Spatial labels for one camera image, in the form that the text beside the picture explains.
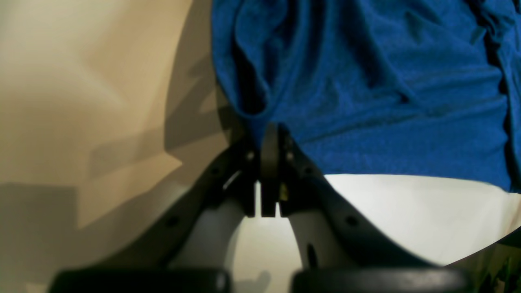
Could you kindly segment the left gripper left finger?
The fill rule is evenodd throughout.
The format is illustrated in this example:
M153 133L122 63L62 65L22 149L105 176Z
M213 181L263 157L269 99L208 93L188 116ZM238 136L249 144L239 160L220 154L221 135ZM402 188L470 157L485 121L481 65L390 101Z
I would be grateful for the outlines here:
M51 293L230 293L229 244L255 216L256 152L231 145L143 234L90 267L59 273Z

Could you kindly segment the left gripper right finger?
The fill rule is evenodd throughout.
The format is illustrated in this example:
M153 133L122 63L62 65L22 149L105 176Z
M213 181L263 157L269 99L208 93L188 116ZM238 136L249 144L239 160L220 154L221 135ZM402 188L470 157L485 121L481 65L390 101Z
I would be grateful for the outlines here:
M260 149L262 216L287 218L302 270L292 293L474 293L465 271L407 251L329 184L282 124Z

